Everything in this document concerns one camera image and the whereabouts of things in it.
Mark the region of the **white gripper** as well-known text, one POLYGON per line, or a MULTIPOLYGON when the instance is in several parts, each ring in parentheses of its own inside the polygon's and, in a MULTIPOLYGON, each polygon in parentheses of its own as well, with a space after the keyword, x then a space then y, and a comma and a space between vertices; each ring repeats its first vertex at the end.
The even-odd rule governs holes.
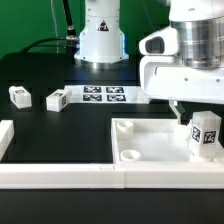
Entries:
POLYGON ((144 56, 140 85, 150 99, 170 100, 181 123, 184 107, 178 101, 224 104, 224 63, 216 69, 193 69, 175 56, 144 56))

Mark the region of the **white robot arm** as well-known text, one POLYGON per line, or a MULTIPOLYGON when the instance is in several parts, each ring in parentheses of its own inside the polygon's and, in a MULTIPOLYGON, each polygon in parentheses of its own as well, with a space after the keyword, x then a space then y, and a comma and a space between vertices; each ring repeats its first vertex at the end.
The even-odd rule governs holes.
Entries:
POLYGON ((150 99, 224 104, 224 0, 84 0, 74 59, 108 68, 141 57, 150 99))

